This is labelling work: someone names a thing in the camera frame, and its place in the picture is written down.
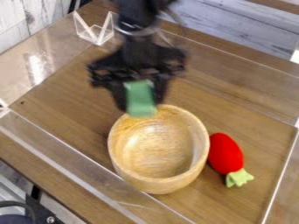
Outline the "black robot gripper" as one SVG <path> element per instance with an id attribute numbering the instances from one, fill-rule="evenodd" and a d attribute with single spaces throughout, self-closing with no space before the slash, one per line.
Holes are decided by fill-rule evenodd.
<path id="1" fill-rule="evenodd" d="M 119 110 L 127 111 L 125 83 L 149 79 L 154 83 L 154 100 L 165 101 L 170 80 L 185 70 L 186 51 L 155 42 L 155 36 L 126 36 L 122 46 L 87 65 L 94 87 L 110 88 Z"/>

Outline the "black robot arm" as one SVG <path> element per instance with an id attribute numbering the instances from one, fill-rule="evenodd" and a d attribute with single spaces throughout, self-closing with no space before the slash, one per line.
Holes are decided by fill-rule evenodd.
<path id="1" fill-rule="evenodd" d="M 175 1 L 115 0 L 122 45 L 87 66 L 91 85 L 111 92 L 118 108 L 133 117 L 155 114 L 169 83 L 185 70 L 186 51 L 155 43 L 159 14 Z"/>

